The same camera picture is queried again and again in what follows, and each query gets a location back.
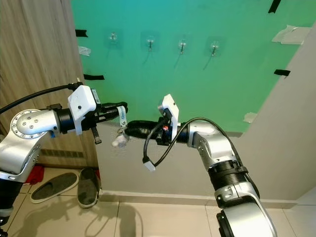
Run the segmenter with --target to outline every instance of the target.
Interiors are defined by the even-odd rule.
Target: green wall
[[[285,69],[298,48],[272,38],[287,24],[310,27],[316,20],[315,0],[282,0],[268,14],[271,2],[72,0],[76,29],[88,35],[78,44],[92,51],[81,56],[84,73],[106,78],[86,82],[102,103],[126,101],[128,120],[157,120],[159,101],[171,93],[180,121],[203,116],[226,131],[244,132],[244,115],[259,112],[279,78],[274,70]],[[156,37],[152,52],[146,50],[148,31]],[[210,57],[214,40],[218,55]]]

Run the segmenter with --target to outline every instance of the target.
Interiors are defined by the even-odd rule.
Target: slipper
[[[79,175],[78,202],[82,208],[89,208],[98,201],[100,185],[92,168],[84,168]]]
[[[78,183],[75,173],[61,174],[47,181],[31,194],[32,203],[40,203],[75,187]]]

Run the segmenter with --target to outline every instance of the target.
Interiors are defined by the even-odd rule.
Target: red object
[[[98,176],[98,178],[101,180],[101,178],[100,178],[100,171],[97,169],[97,170],[94,171],[94,173],[95,173],[96,176]]]
[[[25,184],[36,184],[41,182],[44,177],[44,166],[36,165],[32,169],[28,179],[25,181]]]

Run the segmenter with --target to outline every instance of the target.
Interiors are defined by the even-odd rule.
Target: black cable
[[[4,106],[3,108],[0,109],[0,114],[4,113],[5,111],[27,101],[27,100],[30,100],[32,98],[35,98],[37,96],[40,96],[40,95],[44,95],[44,94],[47,94],[47,93],[50,93],[50,92],[54,92],[54,91],[57,91],[57,90],[63,90],[63,89],[70,89],[70,90],[75,90],[77,88],[78,85],[82,84],[82,82],[78,82],[78,83],[72,83],[72,84],[68,84],[68,85],[62,85],[62,86],[56,86],[56,87],[53,87],[53,88],[50,88],[50,89],[46,89],[46,90],[41,90],[39,92],[36,92],[36,93],[33,93],[31,95],[27,95],[17,101],[14,101],[12,102],[11,104],[8,104],[7,106]]]
[[[175,144],[177,138],[180,136],[181,132],[193,121],[196,120],[202,120],[202,121],[206,121],[208,123],[210,123],[211,125],[213,125],[214,127],[217,128],[217,130],[219,130],[229,141],[229,143],[231,144],[232,150],[234,152],[234,155],[239,163],[240,166],[243,166],[242,161],[240,159],[240,156],[237,152],[236,147],[234,146],[233,142],[230,140],[229,136],[226,134],[226,132],[219,126],[217,125],[215,122],[213,122],[212,120],[208,119],[208,118],[203,118],[203,117],[197,117],[197,118],[192,118],[189,121],[187,121],[178,131],[177,135],[174,137],[174,139],[172,140],[171,144],[169,145],[169,147],[167,148],[167,150],[163,153],[163,155],[161,156],[161,158],[154,164],[155,167],[157,167],[168,155],[169,151],[171,150],[171,148],[173,147],[173,145]],[[149,143],[149,139],[152,136],[152,134],[158,129],[159,126],[162,126],[163,123],[161,124],[157,124],[156,127],[154,129],[152,129],[151,133],[148,135],[145,144],[144,144],[144,157],[147,157],[147,146]],[[252,181],[252,179],[250,178],[250,176],[246,173],[245,174],[246,179],[251,183],[251,185],[253,186],[256,194],[258,195],[258,198],[260,198],[260,193],[259,190],[257,188],[257,186],[255,185],[255,183]]]

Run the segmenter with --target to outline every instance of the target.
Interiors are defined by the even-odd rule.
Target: wooden cabinet door
[[[69,0],[2,0],[0,6],[0,107],[31,93],[84,81]],[[67,107],[69,90],[34,98],[0,115],[8,132],[11,119],[25,109],[60,103]],[[40,163],[97,166],[91,131],[50,139]]]

